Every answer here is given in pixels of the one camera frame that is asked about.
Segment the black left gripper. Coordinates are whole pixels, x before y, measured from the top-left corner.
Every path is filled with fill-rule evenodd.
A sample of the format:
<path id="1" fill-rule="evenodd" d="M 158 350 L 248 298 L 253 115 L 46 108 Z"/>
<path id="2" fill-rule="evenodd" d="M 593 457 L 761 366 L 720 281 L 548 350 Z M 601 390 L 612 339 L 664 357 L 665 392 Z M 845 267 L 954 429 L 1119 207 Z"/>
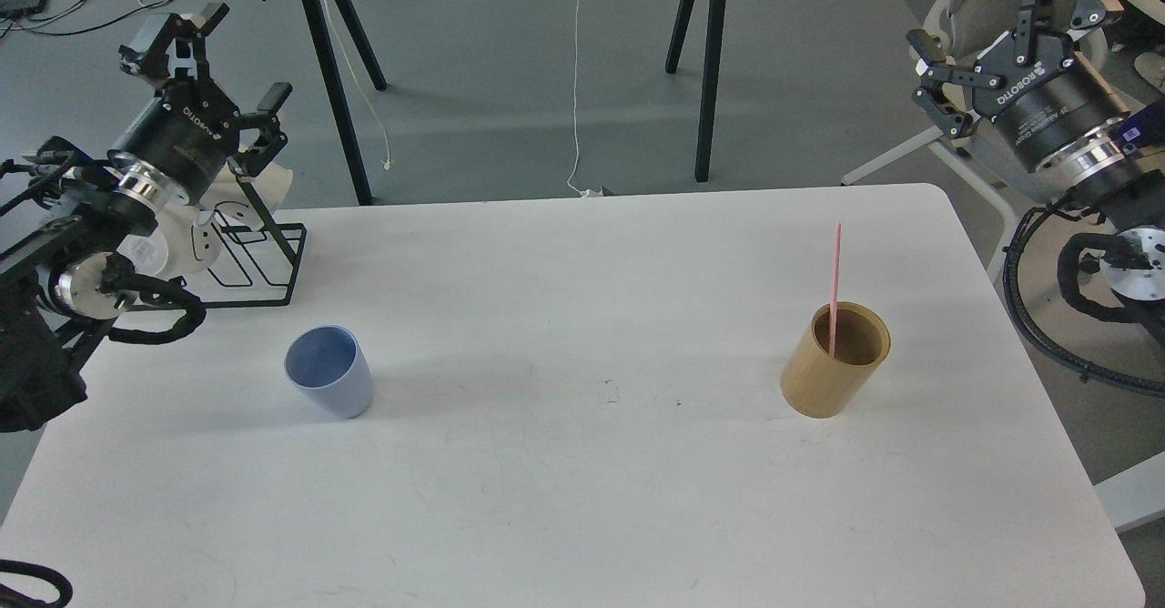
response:
<path id="1" fill-rule="evenodd" d="M 236 102 L 209 75 L 207 38 L 228 12 L 228 3 L 209 3 L 198 14 L 153 14 L 119 47 L 121 72 L 142 78 L 155 94 L 108 151 L 121 174 L 116 195 L 150 208 L 196 205 L 238 151 L 238 130 L 257 136 L 233 156 L 236 177 L 257 177 L 288 143 L 278 109 L 291 83 L 274 83 L 257 109 L 238 116 Z"/>

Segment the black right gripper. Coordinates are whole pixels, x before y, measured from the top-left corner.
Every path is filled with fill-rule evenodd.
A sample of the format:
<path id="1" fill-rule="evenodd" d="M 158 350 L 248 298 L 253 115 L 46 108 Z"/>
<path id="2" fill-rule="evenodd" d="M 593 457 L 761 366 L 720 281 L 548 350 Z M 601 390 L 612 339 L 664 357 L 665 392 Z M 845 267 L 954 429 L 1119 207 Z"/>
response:
<path id="1" fill-rule="evenodd" d="M 977 68 L 948 61 L 934 35 L 908 31 L 920 68 L 915 102 L 940 135 L 969 137 L 989 119 L 1024 171 L 1035 174 L 1065 147 L 1127 116 L 1116 96 L 1076 42 L 1110 20 L 1110 0 L 1019 0 L 1010 35 L 977 57 Z M 1015 62 L 1016 54 L 1025 64 Z M 970 107 L 956 106 L 954 86 L 970 90 Z"/>

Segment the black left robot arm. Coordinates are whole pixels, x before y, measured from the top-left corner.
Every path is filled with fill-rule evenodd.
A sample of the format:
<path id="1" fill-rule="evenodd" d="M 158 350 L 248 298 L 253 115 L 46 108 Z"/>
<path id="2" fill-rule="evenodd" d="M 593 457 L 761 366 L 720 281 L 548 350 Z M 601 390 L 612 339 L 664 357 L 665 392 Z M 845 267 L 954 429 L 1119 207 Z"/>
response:
<path id="1" fill-rule="evenodd" d="M 120 68 L 154 96 L 104 160 L 50 137 L 24 163 L 3 161 L 3 174 L 31 179 L 3 213 L 24 202 L 47 210 L 45 225 L 3 252 L 3 432 L 37 431 L 82 403 L 82 368 L 104 339 L 167 344 L 202 325 L 199 297 L 140 271 L 121 246 L 153 235 L 164 208 L 198 206 L 220 174 L 299 267 L 301 250 L 254 188 L 285 147 L 278 108 L 292 89 L 274 83 L 243 113 L 213 82 L 207 38 L 227 14 L 227 5 L 209 3 L 195 15 L 151 15 L 120 47 Z"/>

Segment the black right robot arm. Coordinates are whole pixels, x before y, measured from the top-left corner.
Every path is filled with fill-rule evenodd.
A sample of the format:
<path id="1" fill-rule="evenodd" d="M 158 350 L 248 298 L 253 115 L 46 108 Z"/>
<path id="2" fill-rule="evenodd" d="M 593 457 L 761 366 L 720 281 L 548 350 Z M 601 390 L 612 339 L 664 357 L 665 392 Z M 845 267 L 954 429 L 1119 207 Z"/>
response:
<path id="1" fill-rule="evenodd" d="M 1096 321 L 1132 323 L 1162 342 L 1162 147 L 1122 142 L 1130 109 L 1082 40 L 1122 15 L 1120 0 L 948 0 L 939 33 L 908 31 L 920 77 L 915 102 L 942 137 L 998 139 L 1000 177 L 1028 195 L 1003 248 L 1008 316 L 1036 349 L 1085 380 L 1162 397 L 1162 381 L 1074 354 L 1028 313 L 1018 268 L 1048 218 L 1096 217 L 1057 259 L 1062 301 Z"/>

